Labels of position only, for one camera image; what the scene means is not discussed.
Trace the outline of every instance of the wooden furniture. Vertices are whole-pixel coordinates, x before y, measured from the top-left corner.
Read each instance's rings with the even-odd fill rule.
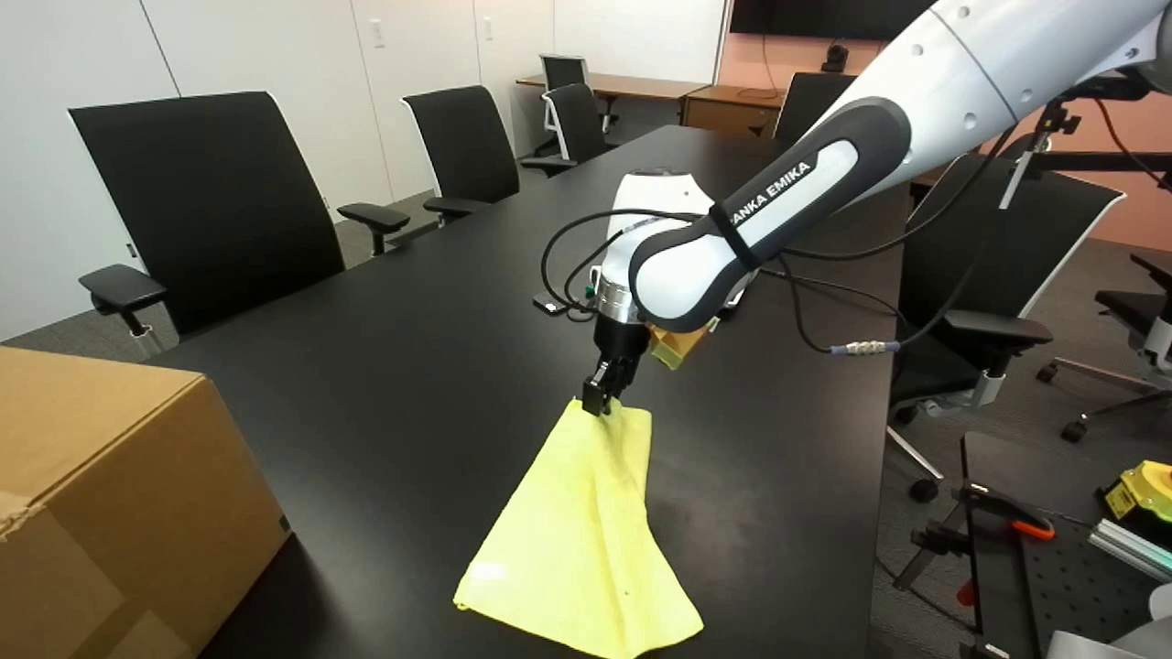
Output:
[[[523,78],[517,80],[523,88],[548,88],[548,78]],[[661,99],[661,104],[681,104],[687,95],[692,95],[701,86],[692,80],[655,80],[655,78],[620,78],[620,73],[585,73],[585,88],[600,99],[600,104],[620,104],[620,99]]]
[[[784,93],[706,86],[687,95],[687,125],[771,138]]]

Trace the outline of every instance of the wooden cabinet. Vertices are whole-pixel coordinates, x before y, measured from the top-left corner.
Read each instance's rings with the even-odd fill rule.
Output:
[[[775,88],[696,88],[687,95],[687,125],[716,132],[775,134],[784,93]]]

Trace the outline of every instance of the chair armrest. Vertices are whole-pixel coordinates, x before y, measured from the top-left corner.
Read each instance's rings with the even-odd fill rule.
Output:
[[[1138,263],[1166,291],[1166,296],[1172,296],[1172,263],[1168,260],[1131,252],[1131,263]]]
[[[519,169],[541,169],[548,175],[556,175],[556,171],[568,171],[568,169],[574,169],[574,163],[568,163],[568,159],[519,159]]]
[[[952,313],[946,314],[946,331],[948,331],[948,332],[966,332],[966,338],[1022,339],[1026,349],[1052,339],[1047,326],[1041,326],[1041,322],[1004,320],[1004,314],[983,314],[983,313],[966,313],[966,309],[952,309]]]
[[[1014,355],[1052,343],[1052,332],[1029,320],[1004,320],[957,309],[943,320],[943,339],[970,366],[1004,375]]]
[[[474,203],[474,198],[428,198],[427,210],[428,210],[428,213],[440,213],[440,217],[474,217],[474,213],[490,210],[490,203]]]
[[[104,314],[130,314],[170,296],[162,281],[125,263],[87,270],[79,281],[87,291],[97,313]]]
[[[371,203],[341,204],[336,213],[345,221],[368,224],[375,236],[396,236],[411,224],[406,213],[396,213],[388,204],[371,204]]]

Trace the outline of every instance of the black chair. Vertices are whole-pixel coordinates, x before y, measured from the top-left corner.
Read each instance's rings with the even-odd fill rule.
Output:
[[[844,73],[847,73],[847,64],[849,64],[849,49],[847,49],[847,43],[831,43],[831,49],[827,49],[827,59],[820,64],[820,73],[823,73],[823,78],[844,78]]]
[[[775,125],[775,143],[776,148],[800,143],[810,132],[810,125],[823,109],[831,109],[849,86],[855,78],[839,78],[839,73],[794,73]]]
[[[1116,191],[1071,175],[1026,175],[1002,213],[1014,159],[996,159],[983,178],[983,153],[957,163],[922,198],[911,224],[946,213],[905,246],[903,320],[927,326],[966,277],[943,322],[897,355],[889,420],[908,426],[922,404],[987,405],[996,398],[1007,366],[1047,331],[1029,322],[1029,309],[1047,291],[1065,255],[1092,236]],[[911,497],[933,497],[943,472],[889,429],[889,440],[932,475]]]
[[[548,88],[585,86],[585,59],[541,56]]]
[[[462,221],[519,191],[504,112],[483,86],[406,95],[440,178],[427,210]],[[528,169],[568,169],[566,159],[523,159]]]
[[[1151,360],[1151,366],[1159,375],[1172,375],[1172,255],[1159,255],[1159,252],[1131,252],[1131,263],[1138,263],[1159,293],[1135,293],[1135,291],[1098,291],[1096,302],[1103,303],[1108,314],[1123,320],[1131,332],[1131,343]],[[1063,426],[1063,440],[1077,443],[1092,433],[1092,426],[1098,418],[1112,413],[1154,413],[1154,426],[1148,440],[1172,440],[1172,392],[1148,386],[1138,379],[1116,375],[1116,369],[1103,369],[1092,361],[1077,361],[1077,360],[1063,360],[1055,355],[1036,381],[1055,381],[1059,369],[1075,369],[1075,375],[1088,375],[1088,379],[1103,379],[1103,381],[1116,381],[1116,386],[1131,386],[1143,387],[1138,398],[1125,398],[1113,405],[1098,405],[1098,409],[1086,409],[1077,413],[1071,426]]]
[[[104,314],[165,303],[181,332],[341,270],[327,203],[263,93],[71,109],[146,275],[125,263],[80,287]],[[406,217],[347,204],[375,236]]]
[[[583,164],[616,148],[600,132],[598,99],[585,86],[549,88],[541,93],[541,99],[555,117],[555,134],[566,163]]]

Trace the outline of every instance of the wall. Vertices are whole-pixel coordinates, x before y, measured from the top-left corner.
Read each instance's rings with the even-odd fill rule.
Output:
[[[0,338],[16,338],[87,309],[79,275],[134,260],[67,109],[178,93],[137,0],[7,4],[0,80]]]
[[[541,50],[712,80],[722,0],[38,0],[0,21],[0,339],[87,313],[79,275],[137,263],[71,108],[268,88],[327,203],[428,191],[403,95],[488,86],[513,149]]]
[[[794,69],[817,69],[831,40],[814,36],[743,36],[726,34],[718,50],[718,86],[742,88],[776,88],[784,93]],[[880,43],[847,40],[849,69],[865,69]],[[1059,134],[1059,149],[1116,149],[1108,134],[1096,104],[1075,104],[1075,112],[1086,117],[1077,134]],[[1131,149],[1168,149],[1172,153],[1172,99],[1151,95],[1143,104],[1112,104],[1116,132]],[[1098,224],[1096,237],[1138,250],[1172,252],[1172,194],[1159,191],[1143,171],[1077,171],[1082,178],[1116,188],[1129,198]]]
[[[696,80],[716,78],[726,0],[555,0],[562,56],[591,69]]]

